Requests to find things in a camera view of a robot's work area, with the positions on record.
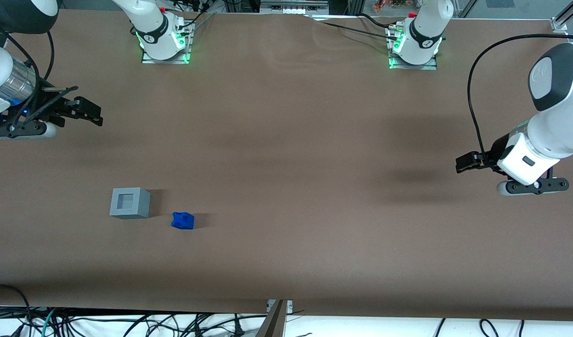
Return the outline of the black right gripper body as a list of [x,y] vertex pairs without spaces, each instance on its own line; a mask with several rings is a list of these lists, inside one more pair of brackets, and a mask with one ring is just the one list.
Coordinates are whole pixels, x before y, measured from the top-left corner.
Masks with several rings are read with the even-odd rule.
[[54,116],[60,111],[68,112],[70,111],[71,100],[65,96],[78,89],[78,86],[67,88],[40,87],[30,99],[20,105],[10,107],[9,120],[18,123],[19,121],[48,119],[49,116]]

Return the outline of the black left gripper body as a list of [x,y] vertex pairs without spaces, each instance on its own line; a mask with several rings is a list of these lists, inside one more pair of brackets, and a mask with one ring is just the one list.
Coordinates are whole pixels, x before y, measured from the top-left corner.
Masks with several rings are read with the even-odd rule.
[[504,171],[498,166],[498,160],[503,156],[503,153],[507,147],[509,140],[509,134],[505,134],[500,138],[496,139],[490,150],[486,152],[486,166],[492,169],[495,173],[505,175]]

